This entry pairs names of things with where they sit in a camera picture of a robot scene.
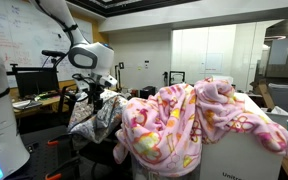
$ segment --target laboratory room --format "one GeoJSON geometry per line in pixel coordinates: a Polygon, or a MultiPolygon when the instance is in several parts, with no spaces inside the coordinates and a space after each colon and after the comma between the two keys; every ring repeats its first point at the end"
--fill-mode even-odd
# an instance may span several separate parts
{"type": "Polygon", "coordinates": [[[288,180],[288,1],[0,0],[0,180],[288,180]]]}

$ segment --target fleece blanket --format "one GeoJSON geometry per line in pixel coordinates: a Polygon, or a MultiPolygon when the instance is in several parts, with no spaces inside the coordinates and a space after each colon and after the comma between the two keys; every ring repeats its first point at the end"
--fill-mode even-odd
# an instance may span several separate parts
{"type": "Polygon", "coordinates": [[[268,151],[288,155],[288,132],[244,108],[223,80],[198,81],[194,87],[164,87],[148,100],[131,99],[116,132],[113,154],[121,163],[130,151],[150,172],[178,177],[200,163],[203,143],[216,143],[227,132],[252,133],[268,151]]]}
{"type": "MultiPolygon", "coordinates": [[[[86,93],[82,93],[79,99],[86,96],[86,93]]],[[[75,135],[73,142],[76,147],[83,147],[89,141],[101,143],[121,123],[127,100],[107,89],[101,94],[101,98],[103,107],[97,114],[93,113],[94,106],[88,103],[88,98],[75,104],[67,131],[75,135]]]]}

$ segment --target cable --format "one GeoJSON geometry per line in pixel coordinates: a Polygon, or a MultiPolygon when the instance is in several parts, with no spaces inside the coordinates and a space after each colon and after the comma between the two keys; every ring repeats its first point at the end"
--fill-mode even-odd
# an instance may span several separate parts
{"type": "Polygon", "coordinates": [[[68,50],[64,56],[60,57],[60,58],[56,61],[56,63],[54,64],[53,67],[57,67],[58,64],[60,64],[60,62],[68,55],[69,52],[70,52],[70,50],[68,50]]]}
{"type": "Polygon", "coordinates": [[[47,58],[46,58],[46,60],[44,61],[44,63],[43,63],[43,65],[42,65],[42,68],[44,68],[44,66],[45,66],[45,64],[46,64],[46,62],[47,62],[47,60],[50,58],[50,56],[48,56],[47,58]]]}
{"type": "MultiPolygon", "coordinates": [[[[65,29],[68,29],[68,27],[66,26],[66,24],[61,21],[60,19],[58,19],[56,16],[53,16],[52,14],[49,14],[40,4],[41,2],[39,0],[36,0],[36,4],[38,5],[38,7],[47,15],[49,16],[50,18],[54,19],[57,23],[61,24],[65,29]]],[[[74,37],[72,35],[72,32],[71,31],[67,31],[67,34],[69,36],[69,39],[71,41],[71,46],[70,46],[70,49],[73,47],[73,43],[74,43],[74,37]]]]}
{"type": "Polygon", "coordinates": [[[65,98],[65,99],[67,99],[67,100],[69,100],[69,101],[72,101],[72,102],[82,102],[82,101],[86,100],[87,98],[90,98],[90,97],[91,97],[91,94],[94,94],[94,93],[95,93],[95,91],[96,91],[96,89],[97,89],[97,83],[96,83],[96,81],[95,81],[93,78],[91,78],[91,77],[83,77],[82,74],[73,74],[73,75],[72,75],[72,78],[75,79],[75,80],[77,80],[77,81],[84,81],[86,84],[88,84],[88,86],[89,86],[89,88],[90,88],[90,91],[89,91],[89,92],[86,92],[86,93],[87,93],[87,96],[86,96],[85,98],[80,99],[80,100],[76,100],[76,101],[75,101],[75,100],[73,100],[73,99],[71,99],[71,98],[68,98],[68,97],[66,97],[66,96],[64,95],[64,98],[65,98]],[[88,81],[86,81],[86,79],[91,80],[91,81],[95,84],[95,88],[94,88],[94,89],[92,89],[91,83],[89,83],[88,81]]]}

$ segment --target ceiling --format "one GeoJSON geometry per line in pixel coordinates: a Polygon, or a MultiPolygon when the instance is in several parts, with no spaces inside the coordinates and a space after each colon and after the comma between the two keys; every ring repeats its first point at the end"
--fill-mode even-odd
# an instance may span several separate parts
{"type": "Polygon", "coordinates": [[[265,36],[288,36],[288,19],[267,28],[265,36]]]}
{"type": "Polygon", "coordinates": [[[172,6],[198,0],[67,0],[104,17],[172,6]]]}

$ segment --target white robot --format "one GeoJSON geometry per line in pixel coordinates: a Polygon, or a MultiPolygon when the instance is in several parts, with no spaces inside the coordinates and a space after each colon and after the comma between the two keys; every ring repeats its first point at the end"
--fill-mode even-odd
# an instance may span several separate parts
{"type": "MultiPolygon", "coordinates": [[[[54,19],[71,40],[70,51],[66,54],[71,64],[77,68],[90,69],[90,82],[94,87],[115,86],[117,80],[110,76],[114,51],[106,44],[90,44],[82,36],[74,22],[65,0],[30,0],[41,12],[54,19]]],[[[85,83],[76,81],[79,89],[85,83]]],[[[9,86],[6,70],[0,56],[0,179],[4,179],[22,167],[29,159],[14,117],[13,106],[8,95],[9,86]]],[[[99,100],[101,90],[92,95],[92,102],[99,100]]]]}

